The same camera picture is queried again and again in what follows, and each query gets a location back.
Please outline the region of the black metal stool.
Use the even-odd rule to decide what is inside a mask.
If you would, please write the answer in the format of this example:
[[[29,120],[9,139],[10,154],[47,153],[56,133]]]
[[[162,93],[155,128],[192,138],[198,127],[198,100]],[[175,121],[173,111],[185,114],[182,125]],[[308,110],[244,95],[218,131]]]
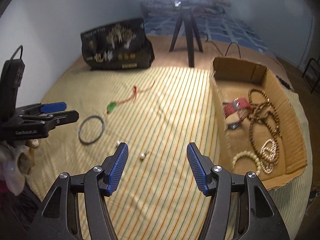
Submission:
[[[310,93],[316,91],[319,86],[319,57],[315,59],[311,57],[304,69],[302,77],[306,78],[308,85],[310,86]]]

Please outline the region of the black tripod stand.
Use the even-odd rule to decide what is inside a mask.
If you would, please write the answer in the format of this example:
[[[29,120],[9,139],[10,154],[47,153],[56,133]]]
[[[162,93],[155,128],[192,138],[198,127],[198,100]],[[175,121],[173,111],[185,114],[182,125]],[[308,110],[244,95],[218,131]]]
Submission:
[[[188,0],[180,0],[178,5],[180,14],[178,15],[175,30],[172,36],[171,45],[169,51],[172,52],[175,48],[175,44],[181,29],[182,24],[184,24],[185,38],[187,42],[187,53],[188,53],[188,65],[190,68],[195,67],[195,55],[194,55],[194,38],[196,39],[199,51],[203,52],[202,42],[200,38],[199,29],[195,17],[193,15],[193,10],[191,3]]]

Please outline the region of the folded floral quilt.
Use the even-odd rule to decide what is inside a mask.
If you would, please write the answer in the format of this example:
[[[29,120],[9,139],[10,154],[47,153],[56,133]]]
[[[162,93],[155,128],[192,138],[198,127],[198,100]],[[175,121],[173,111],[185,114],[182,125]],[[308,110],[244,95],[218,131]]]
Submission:
[[[221,16],[231,7],[230,0],[142,0],[141,10],[145,17],[178,15],[191,10],[195,16]]]

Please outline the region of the cardboard box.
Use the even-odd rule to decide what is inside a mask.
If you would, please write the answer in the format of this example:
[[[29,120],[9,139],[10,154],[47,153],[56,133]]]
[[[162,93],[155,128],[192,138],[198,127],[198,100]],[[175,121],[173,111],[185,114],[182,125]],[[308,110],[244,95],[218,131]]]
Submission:
[[[301,124],[288,90],[261,64],[216,57],[210,70],[222,144],[220,163],[237,174],[256,171],[268,190],[279,189],[302,175],[307,166]],[[237,129],[228,129],[223,102],[246,98],[253,110]]]

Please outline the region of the black snack bag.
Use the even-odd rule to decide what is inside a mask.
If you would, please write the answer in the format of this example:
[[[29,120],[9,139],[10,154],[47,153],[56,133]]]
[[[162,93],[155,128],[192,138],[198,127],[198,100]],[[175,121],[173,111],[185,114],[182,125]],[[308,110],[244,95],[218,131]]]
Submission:
[[[91,70],[148,69],[155,60],[141,17],[96,27],[80,38]]]

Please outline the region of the blue patterned bedsheet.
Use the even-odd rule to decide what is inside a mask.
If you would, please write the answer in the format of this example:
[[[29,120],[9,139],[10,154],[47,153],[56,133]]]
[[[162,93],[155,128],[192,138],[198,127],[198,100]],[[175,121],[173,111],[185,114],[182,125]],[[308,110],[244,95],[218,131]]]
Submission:
[[[148,16],[144,18],[145,31],[148,35],[172,36],[177,16]],[[201,16],[196,18],[200,36],[213,41],[225,43],[235,42],[262,54],[275,58],[275,54],[267,48],[262,39],[243,21],[223,16]]]

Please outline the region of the brown strap wristwatch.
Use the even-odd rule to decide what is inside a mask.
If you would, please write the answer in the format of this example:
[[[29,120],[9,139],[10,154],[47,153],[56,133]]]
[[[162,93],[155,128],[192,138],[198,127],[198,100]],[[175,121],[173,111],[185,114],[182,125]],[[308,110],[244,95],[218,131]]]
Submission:
[[[249,116],[253,107],[246,98],[236,98],[231,102],[223,102],[226,126],[228,129],[237,129]]]

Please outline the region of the tan bed blanket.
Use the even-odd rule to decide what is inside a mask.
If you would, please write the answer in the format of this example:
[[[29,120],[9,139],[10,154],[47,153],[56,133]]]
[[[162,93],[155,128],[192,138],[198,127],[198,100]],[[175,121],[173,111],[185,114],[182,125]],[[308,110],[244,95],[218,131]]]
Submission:
[[[172,52],[169,51],[171,44],[170,36],[152,36],[148,39],[153,45],[155,60],[152,63],[153,67],[188,67],[188,53],[185,37],[177,39],[175,48]],[[295,67],[281,58],[272,58],[255,50],[237,46],[236,44],[229,44],[219,41],[205,41],[201,40],[203,52],[198,50],[195,44],[195,68],[210,70],[212,60],[215,57],[227,56],[233,58],[241,58],[266,66],[275,75],[279,76],[287,83],[290,82],[289,74],[292,73]]]

